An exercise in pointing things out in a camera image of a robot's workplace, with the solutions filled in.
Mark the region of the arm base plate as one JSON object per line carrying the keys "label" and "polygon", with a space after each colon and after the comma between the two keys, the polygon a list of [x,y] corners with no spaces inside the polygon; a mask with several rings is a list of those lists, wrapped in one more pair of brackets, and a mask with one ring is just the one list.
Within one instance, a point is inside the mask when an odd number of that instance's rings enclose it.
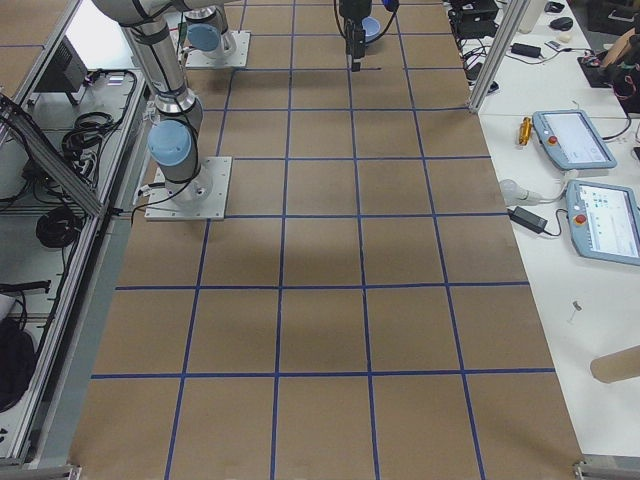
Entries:
{"label": "arm base plate", "polygon": [[230,184],[231,157],[205,157],[199,175],[177,196],[170,198],[179,187],[169,183],[152,189],[150,207],[144,217],[148,221],[223,220]]}
{"label": "arm base plate", "polygon": [[244,68],[247,64],[251,32],[246,30],[231,31],[236,50],[229,56],[209,57],[191,44],[185,51],[186,67],[189,69],[224,69]]}

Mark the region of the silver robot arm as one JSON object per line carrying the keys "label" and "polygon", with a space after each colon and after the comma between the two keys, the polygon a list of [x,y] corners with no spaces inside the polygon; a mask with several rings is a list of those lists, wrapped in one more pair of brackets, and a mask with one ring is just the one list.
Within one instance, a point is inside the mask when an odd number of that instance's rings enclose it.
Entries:
{"label": "silver robot arm", "polygon": [[198,153],[202,104],[188,86],[165,12],[184,15],[187,40],[197,51],[223,58],[237,51],[223,1],[96,1],[122,29],[134,59],[154,94],[159,122],[147,137],[148,150],[164,175],[168,199],[190,205],[207,198],[211,176]]}
{"label": "silver robot arm", "polygon": [[235,52],[236,43],[222,3],[190,10],[185,19],[187,39],[206,56],[223,57]]}

